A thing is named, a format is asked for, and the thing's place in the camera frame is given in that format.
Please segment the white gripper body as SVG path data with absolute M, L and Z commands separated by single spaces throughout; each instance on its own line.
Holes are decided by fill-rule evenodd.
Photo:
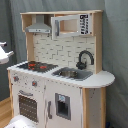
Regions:
M 0 64 L 7 63 L 9 61 L 9 57 L 14 54 L 13 51 L 10 51 L 10 52 L 6 53 L 3 50 L 3 47 L 6 46 L 6 45 L 7 45 L 6 42 L 0 42 Z

